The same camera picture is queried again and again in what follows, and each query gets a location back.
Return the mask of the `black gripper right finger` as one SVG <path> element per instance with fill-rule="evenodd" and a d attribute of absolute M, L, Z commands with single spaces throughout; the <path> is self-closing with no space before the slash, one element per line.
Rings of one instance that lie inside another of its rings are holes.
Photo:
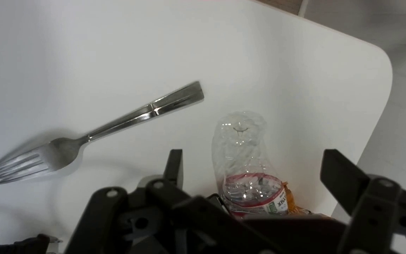
<path fill-rule="evenodd" d="M 370 215 L 364 202 L 371 178 L 339 150 L 326 150 L 320 167 L 320 181 L 350 216 Z"/>

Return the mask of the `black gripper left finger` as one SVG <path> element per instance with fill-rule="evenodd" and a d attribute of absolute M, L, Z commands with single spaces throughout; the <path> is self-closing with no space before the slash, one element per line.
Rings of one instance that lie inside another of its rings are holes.
<path fill-rule="evenodd" d="M 176 186 L 183 186 L 183 151 L 172 150 L 168 157 L 168 162 L 164 172 L 164 179 Z"/>

